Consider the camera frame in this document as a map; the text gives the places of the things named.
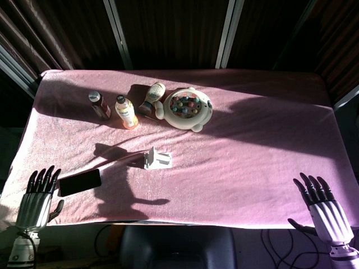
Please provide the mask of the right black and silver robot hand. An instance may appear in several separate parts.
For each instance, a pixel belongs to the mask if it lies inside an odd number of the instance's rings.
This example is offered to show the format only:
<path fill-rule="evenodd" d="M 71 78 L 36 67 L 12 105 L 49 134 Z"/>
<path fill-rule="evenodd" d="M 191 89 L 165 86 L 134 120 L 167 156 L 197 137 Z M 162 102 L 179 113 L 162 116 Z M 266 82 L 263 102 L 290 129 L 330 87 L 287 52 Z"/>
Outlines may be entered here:
<path fill-rule="evenodd" d="M 302 180 L 293 179 L 310 213 L 314 227 L 303 226 L 294 219 L 288 222 L 297 230 L 317 236 L 330 246 L 349 244 L 354 238 L 343 207 L 335 199 L 331 188 L 322 177 L 300 173 Z"/>

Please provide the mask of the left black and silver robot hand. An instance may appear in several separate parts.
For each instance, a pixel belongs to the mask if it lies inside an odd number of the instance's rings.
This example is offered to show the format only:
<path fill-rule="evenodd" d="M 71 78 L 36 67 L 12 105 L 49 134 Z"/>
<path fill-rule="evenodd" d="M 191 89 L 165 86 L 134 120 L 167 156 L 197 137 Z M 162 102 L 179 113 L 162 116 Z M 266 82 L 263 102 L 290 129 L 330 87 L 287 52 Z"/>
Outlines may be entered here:
<path fill-rule="evenodd" d="M 64 200 L 60 200 L 56 209 L 50 212 L 53 193 L 61 169 L 34 171 L 27 183 L 16 219 L 16 227 L 23 233 L 37 233 L 55 219 L 62 211 Z"/>

